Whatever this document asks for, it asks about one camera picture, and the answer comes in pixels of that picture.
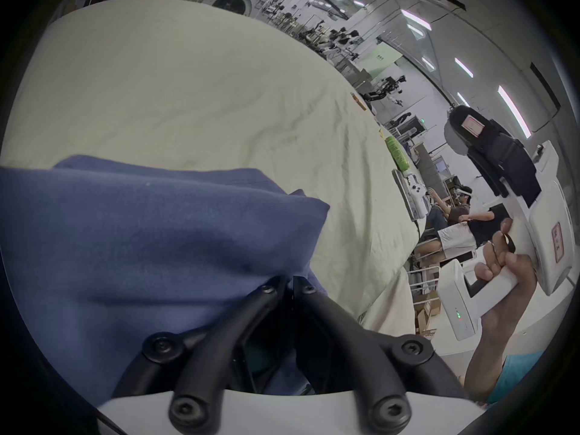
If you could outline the person's right hand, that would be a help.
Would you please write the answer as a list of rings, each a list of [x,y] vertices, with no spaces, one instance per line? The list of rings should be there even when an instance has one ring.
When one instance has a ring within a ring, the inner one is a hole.
[[[480,319],[505,306],[527,286],[535,290],[539,271],[533,232],[523,217],[505,219],[491,241],[476,251],[475,283],[468,287],[470,309]]]

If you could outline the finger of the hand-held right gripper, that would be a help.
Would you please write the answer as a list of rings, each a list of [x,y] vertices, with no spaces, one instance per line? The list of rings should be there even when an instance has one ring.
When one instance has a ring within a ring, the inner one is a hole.
[[[508,197],[511,135],[503,126],[471,107],[457,105],[448,114],[445,138],[457,154],[472,161],[495,196]]]

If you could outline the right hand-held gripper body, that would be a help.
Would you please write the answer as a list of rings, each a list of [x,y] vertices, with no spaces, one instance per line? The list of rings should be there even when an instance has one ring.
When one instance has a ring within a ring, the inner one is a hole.
[[[525,218],[533,232],[540,267],[538,285],[544,294],[550,296],[574,266],[574,229],[564,192],[556,177],[559,156],[552,143],[548,140],[539,145],[528,162],[535,165],[532,183],[539,184],[540,192],[532,202],[527,202],[524,190],[517,194],[515,185],[507,182],[509,195],[502,203],[510,219]],[[475,283],[476,251],[472,259],[463,263],[453,259],[440,270],[437,291],[458,341],[479,332],[480,319],[471,312],[468,300],[468,287]]]

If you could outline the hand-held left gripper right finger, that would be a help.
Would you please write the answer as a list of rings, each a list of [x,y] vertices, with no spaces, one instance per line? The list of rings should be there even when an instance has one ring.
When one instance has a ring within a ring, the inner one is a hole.
[[[405,429],[408,392],[468,399],[425,337],[366,330],[307,279],[292,284],[296,365],[317,395],[353,391],[364,431]]]

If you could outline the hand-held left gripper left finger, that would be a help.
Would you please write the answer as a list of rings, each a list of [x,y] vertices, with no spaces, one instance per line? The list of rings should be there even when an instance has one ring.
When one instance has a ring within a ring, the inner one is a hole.
[[[213,325],[182,333],[154,333],[126,367],[113,399],[171,390],[168,418],[176,430],[218,430],[231,373],[256,391],[243,346],[284,302],[289,277],[258,286]]]

